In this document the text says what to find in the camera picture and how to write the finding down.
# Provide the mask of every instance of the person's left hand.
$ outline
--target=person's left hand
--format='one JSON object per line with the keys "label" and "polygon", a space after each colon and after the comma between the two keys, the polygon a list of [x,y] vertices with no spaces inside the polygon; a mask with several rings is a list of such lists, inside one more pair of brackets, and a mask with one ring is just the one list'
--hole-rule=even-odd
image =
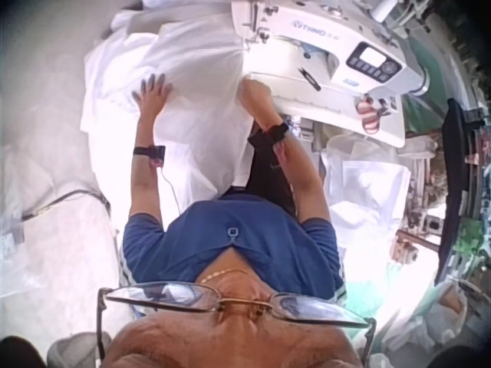
{"label": "person's left hand", "polygon": [[157,82],[155,74],[152,74],[148,80],[141,81],[140,93],[135,91],[131,93],[142,116],[155,118],[162,111],[172,90],[172,84],[165,84],[165,81],[165,74],[161,74]]}

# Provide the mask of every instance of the hand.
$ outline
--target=hand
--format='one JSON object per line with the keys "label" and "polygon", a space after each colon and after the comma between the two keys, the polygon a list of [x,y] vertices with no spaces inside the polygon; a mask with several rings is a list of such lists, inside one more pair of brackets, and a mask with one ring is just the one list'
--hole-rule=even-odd
{"label": "hand", "polygon": [[239,86],[239,100],[262,130],[282,123],[276,113],[271,89],[265,84],[248,78],[242,79]]}
{"label": "hand", "polygon": [[166,104],[172,84],[165,85],[166,76],[161,74],[157,82],[155,74],[150,75],[148,81],[141,81],[140,94],[133,91],[131,96],[140,108],[140,114],[155,119]]}

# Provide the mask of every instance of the blue polo shirt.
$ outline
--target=blue polo shirt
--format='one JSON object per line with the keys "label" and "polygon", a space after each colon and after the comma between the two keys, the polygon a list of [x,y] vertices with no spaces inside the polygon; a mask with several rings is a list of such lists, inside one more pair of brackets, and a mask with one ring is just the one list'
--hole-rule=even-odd
{"label": "blue polo shirt", "polygon": [[299,224],[277,205],[248,194],[196,202],[166,232],[151,215],[131,216],[120,250],[121,285],[195,282],[229,247],[278,292],[330,301],[345,295],[331,223],[310,218]]}

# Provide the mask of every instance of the sewing machine brand logo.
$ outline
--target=sewing machine brand logo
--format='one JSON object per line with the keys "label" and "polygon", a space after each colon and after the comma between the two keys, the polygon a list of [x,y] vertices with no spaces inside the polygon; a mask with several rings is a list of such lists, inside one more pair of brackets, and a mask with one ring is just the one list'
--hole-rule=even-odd
{"label": "sewing machine brand logo", "polygon": [[323,29],[311,27],[311,26],[305,24],[303,21],[293,21],[292,22],[292,26],[295,27],[295,28],[301,29],[303,31],[307,31],[307,32],[310,32],[310,33],[315,33],[316,35],[319,35],[319,36],[327,36],[327,37],[333,38],[335,40],[338,40],[339,39],[339,37],[336,36],[335,34],[327,33]]}

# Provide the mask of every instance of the sewing machine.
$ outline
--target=sewing machine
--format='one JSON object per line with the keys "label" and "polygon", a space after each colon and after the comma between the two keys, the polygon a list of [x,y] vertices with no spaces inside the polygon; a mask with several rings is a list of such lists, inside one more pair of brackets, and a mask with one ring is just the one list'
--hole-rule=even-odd
{"label": "sewing machine", "polygon": [[368,95],[380,121],[371,136],[404,145],[400,96],[424,93],[429,78],[368,9],[235,0],[232,16],[248,45],[245,72],[270,86],[279,112],[367,135],[356,106]]}

